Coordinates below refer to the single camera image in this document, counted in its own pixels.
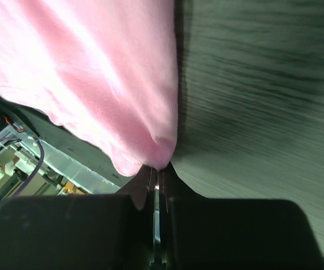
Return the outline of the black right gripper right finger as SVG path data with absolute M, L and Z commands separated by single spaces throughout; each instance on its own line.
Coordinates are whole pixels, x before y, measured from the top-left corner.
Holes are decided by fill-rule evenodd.
M 324 269 L 305 212 L 284 199 L 216 199 L 158 173 L 167 269 Z

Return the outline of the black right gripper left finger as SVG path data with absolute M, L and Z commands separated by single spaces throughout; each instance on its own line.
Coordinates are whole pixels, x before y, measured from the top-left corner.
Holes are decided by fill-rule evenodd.
M 116 193 L 19 196 L 0 205 L 0 269 L 149 269 L 154 170 Z

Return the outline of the light pink t shirt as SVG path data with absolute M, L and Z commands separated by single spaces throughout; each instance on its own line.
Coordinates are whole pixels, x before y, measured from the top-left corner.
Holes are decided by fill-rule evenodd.
M 0 1 L 0 96 L 45 113 L 124 176 L 177 142 L 173 1 Z

